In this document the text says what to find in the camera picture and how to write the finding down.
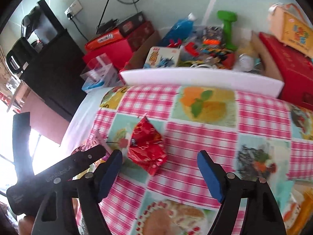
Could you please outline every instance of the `orange box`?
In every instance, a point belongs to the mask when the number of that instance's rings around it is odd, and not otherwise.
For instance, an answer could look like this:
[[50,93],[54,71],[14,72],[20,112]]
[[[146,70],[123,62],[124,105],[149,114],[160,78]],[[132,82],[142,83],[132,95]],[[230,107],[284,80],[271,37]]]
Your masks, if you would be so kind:
[[115,42],[117,40],[123,39],[123,36],[121,35],[118,28],[115,28],[114,30],[104,33],[99,37],[94,38],[93,40],[87,42],[85,44],[86,51],[92,51],[96,48],[99,48],[101,46],[104,46],[106,44]]

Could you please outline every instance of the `bag handle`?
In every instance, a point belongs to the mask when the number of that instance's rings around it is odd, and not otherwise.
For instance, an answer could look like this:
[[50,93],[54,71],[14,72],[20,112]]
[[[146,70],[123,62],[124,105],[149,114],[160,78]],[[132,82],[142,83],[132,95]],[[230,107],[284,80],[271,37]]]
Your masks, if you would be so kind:
[[301,17],[303,23],[307,23],[307,21],[305,20],[303,14],[302,14],[302,12],[301,12],[301,10],[298,8],[297,5],[295,5],[294,3],[289,3],[289,4],[286,4],[286,5],[285,5],[286,9],[289,9],[291,6],[294,7],[295,10],[298,12],[298,14],[300,15],[300,17]]

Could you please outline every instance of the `cardboard packaging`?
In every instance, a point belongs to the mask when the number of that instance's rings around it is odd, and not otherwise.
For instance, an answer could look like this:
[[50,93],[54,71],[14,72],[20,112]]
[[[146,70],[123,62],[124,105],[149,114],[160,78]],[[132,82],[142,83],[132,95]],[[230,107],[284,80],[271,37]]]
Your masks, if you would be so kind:
[[125,63],[131,59],[133,54],[137,50],[139,50],[139,48],[153,33],[153,25],[151,24],[151,22],[147,21],[146,23],[138,27],[135,31],[133,31],[130,35],[128,35],[126,38],[88,52],[83,57],[83,60],[85,61],[85,63],[89,63],[92,58],[106,53],[115,68],[121,70],[124,68]]
[[284,46],[275,36],[260,33],[259,37],[273,57],[285,86],[280,99],[313,110],[313,64],[299,51]]

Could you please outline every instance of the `metal rivet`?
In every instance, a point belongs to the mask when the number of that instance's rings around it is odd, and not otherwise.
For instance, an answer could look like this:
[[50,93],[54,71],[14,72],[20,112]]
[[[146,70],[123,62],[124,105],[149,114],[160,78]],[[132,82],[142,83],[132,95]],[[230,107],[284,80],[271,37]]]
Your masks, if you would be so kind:
[[92,178],[94,176],[94,174],[92,173],[92,172],[87,172],[86,174],[85,174],[85,178],[87,178],[87,179],[90,179],[90,178]]
[[229,172],[229,173],[227,174],[227,177],[228,177],[229,179],[234,179],[234,178],[235,178],[235,174]]
[[260,183],[266,183],[266,179],[265,178],[259,178]]
[[53,183],[60,183],[61,182],[61,179],[60,178],[56,178],[53,180]]

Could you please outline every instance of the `black cabinet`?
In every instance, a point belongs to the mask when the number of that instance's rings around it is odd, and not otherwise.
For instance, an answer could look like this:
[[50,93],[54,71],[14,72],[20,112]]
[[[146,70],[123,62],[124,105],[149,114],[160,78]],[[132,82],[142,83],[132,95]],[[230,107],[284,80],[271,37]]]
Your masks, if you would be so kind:
[[86,93],[79,76],[86,64],[84,53],[65,29],[40,51],[26,67],[21,80],[51,109],[71,121]]

